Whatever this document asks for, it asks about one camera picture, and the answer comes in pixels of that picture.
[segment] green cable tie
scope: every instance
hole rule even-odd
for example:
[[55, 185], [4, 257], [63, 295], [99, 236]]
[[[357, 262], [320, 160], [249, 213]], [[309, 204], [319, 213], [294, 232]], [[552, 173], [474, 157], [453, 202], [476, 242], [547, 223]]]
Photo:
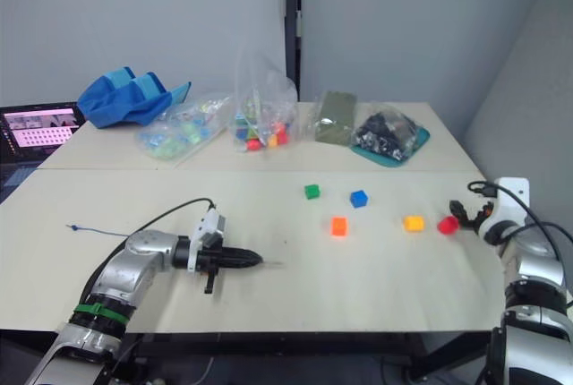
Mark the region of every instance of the green cable tie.
[[73, 311], [91, 313], [92, 315], [105, 316], [110, 320], [121, 322], [123, 325], [127, 325], [127, 323], [129, 322], [129, 318], [123, 316], [121, 313], [117, 313], [110, 309], [107, 309], [106, 307], [104, 307], [102, 303], [78, 304]]

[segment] blue cloth bag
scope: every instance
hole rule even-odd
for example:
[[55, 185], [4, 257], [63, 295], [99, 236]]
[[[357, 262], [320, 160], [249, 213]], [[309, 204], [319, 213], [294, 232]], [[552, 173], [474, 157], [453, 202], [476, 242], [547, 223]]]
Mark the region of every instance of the blue cloth bag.
[[78, 99], [86, 119], [96, 127], [128, 122], [147, 125], [169, 106], [182, 103], [191, 83], [166, 91], [153, 72], [135, 77], [124, 67], [94, 81]]

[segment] blue wire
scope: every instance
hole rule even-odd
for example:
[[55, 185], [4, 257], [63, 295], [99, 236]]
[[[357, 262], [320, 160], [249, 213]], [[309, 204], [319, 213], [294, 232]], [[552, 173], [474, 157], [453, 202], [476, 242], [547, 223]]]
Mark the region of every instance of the blue wire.
[[94, 231], [96, 233], [100, 233], [101, 235], [118, 235], [121, 237], [128, 237], [129, 236], [129, 235], [122, 235], [120, 233], [112, 233], [111, 231], [98, 230], [97, 228], [80, 227], [80, 226], [76, 226], [75, 224], [72, 224], [72, 225], [66, 224], [65, 226], [71, 228], [73, 231], [85, 230], [85, 231]]

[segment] laptop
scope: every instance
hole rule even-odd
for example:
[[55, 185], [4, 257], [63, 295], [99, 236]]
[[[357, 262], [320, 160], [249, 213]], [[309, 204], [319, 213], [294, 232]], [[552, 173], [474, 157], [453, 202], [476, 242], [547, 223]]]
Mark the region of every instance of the laptop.
[[0, 107], [0, 203], [84, 122], [75, 102]]

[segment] teal mat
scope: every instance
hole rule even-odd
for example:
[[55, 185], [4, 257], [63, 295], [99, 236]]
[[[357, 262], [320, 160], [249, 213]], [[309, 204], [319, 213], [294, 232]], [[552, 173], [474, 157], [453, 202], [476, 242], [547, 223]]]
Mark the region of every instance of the teal mat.
[[378, 155], [374, 152], [370, 152], [369, 150], [363, 150], [359, 146], [351, 146], [350, 149], [358, 155], [361, 155], [364, 158], [368, 158], [370, 161], [375, 162], [376, 164], [380, 164], [381, 166], [385, 167], [400, 167], [404, 166], [407, 161], [414, 156], [414, 154], [422, 148], [422, 146], [430, 139], [430, 132], [428, 132], [425, 128], [418, 128], [418, 133], [416, 135], [416, 142], [414, 146], [414, 151], [412, 155], [402, 161], [398, 161], [397, 159], [393, 159], [390, 157], [384, 157], [382, 155]]

